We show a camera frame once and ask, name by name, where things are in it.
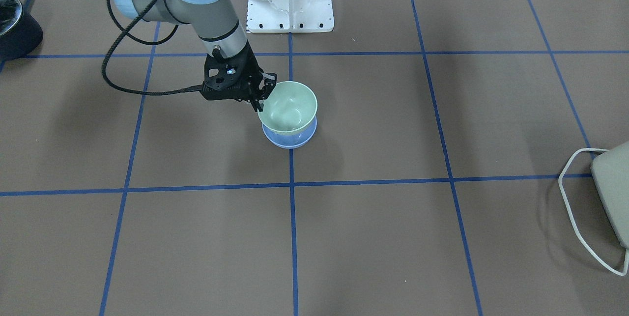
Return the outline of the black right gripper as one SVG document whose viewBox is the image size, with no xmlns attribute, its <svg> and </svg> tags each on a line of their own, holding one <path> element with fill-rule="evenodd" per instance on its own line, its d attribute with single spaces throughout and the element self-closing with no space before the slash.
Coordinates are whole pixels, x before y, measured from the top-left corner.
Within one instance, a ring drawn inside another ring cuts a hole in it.
<svg viewBox="0 0 629 316">
<path fill-rule="evenodd" d="M 222 56 L 214 47 L 206 57 L 204 72 L 200 93 L 206 100 L 247 101 L 256 113 L 263 112 L 261 102 L 277 84 L 277 74 L 262 72 L 250 45 L 232 57 Z"/>
</svg>

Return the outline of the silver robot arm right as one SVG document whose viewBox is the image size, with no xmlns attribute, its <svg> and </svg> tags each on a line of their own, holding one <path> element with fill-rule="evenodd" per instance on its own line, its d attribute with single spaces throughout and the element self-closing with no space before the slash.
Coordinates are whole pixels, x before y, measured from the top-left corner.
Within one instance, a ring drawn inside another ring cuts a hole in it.
<svg viewBox="0 0 629 316">
<path fill-rule="evenodd" d="M 120 31 L 101 66 L 101 75 L 107 85 L 141 96 L 198 92 L 208 101 L 245 101 L 255 112 L 262 112 L 263 101 L 276 87 L 277 76 L 263 72 L 259 67 L 230 0 L 106 0 L 106 5 L 110 18 Z M 146 41 L 133 36 L 132 28 L 140 21 L 167 22 L 173 24 L 173 31 L 180 25 L 190 25 L 195 30 L 207 49 L 204 79 L 200 85 L 149 92 L 126 89 L 109 79 L 109 60 L 124 38 L 148 46 L 157 46 L 170 39 L 167 36 L 159 41 Z M 42 38 L 41 26 L 20 0 L 1 0 L 2 61 L 29 54 L 40 45 Z"/>
</svg>

